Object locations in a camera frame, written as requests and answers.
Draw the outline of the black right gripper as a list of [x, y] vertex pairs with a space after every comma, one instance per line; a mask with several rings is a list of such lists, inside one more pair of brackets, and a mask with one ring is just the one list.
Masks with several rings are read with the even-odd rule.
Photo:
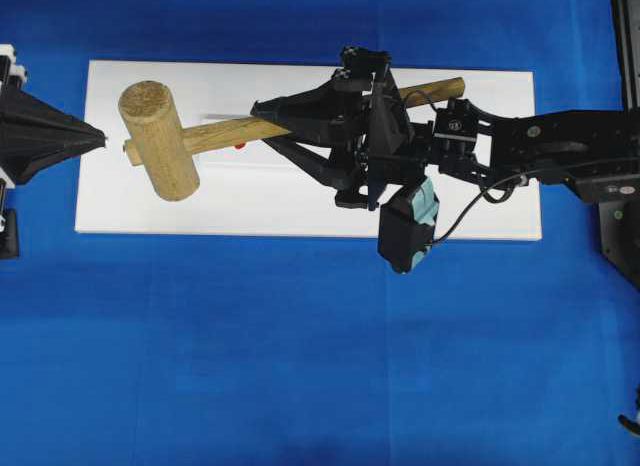
[[[402, 95], [385, 51], [346, 46], [341, 61], [343, 68], [335, 70], [321, 86], [255, 102], [250, 114], [288, 130], [303, 142], [344, 143], [332, 147], [329, 157], [324, 158], [287, 136], [264, 139], [318, 183], [335, 189], [337, 207], [373, 211], [388, 185], [406, 186], [423, 180], [423, 161], [412, 150], [415, 131], [407, 104], [420, 99], [432, 105], [433, 95], [423, 89]], [[363, 94], [370, 90], [366, 112]], [[364, 134], [366, 161], [362, 159]], [[360, 192], [363, 186], [367, 195]]]

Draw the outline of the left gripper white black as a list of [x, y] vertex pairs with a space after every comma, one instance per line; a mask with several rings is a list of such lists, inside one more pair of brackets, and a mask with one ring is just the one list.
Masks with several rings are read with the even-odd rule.
[[[24, 66], [18, 65], [13, 45], [1, 45], [1, 87], [20, 88], [27, 81]], [[89, 137], [79, 142], [66, 142], [42, 147], [20, 147], [16, 152], [1, 151], [1, 258], [19, 256], [17, 214], [6, 207], [8, 192], [25, 185], [37, 173], [68, 159], [79, 157], [106, 145], [99, 129], [64, 113], [17, 88], [1, 89], [1, 121], [13, 126], [48, 128]]]

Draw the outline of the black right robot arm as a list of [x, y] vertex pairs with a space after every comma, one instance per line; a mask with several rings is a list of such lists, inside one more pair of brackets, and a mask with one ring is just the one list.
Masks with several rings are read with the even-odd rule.
[[269, 145], [343, 207], [374, 209], [389, 185], [419, 182], [428, 166], [509, 195], [535, 179], [587, 203], [639, 196], [639, 113], [571, 110], [524, 118], [489, 114], [454, 94], [425, 95], [436, 117], [408, 115], [384, 51], [347, 47], [331, 79], [303, 93], [257, 102], [251, 113], [284, 129]]

